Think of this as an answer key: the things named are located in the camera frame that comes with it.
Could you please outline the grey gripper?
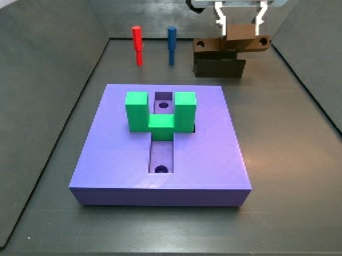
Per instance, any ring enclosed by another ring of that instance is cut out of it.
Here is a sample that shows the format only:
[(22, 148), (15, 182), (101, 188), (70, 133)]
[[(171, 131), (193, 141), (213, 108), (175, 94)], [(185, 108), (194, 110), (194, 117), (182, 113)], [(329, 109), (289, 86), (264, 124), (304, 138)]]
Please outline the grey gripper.
[(286, 4), (286, 0), (186, 0), (194, 8), (214, 7), (217, 13), (217, 25), (221, 27), (221, 35), (227, 34), (227, 17), (223, 14), (223, 7), (257, 7), (258, 13), (256, 16), (256, 35), (261, 34), (261, 25), (265, 23), (264, 16), (269, 6), (281, 7)]

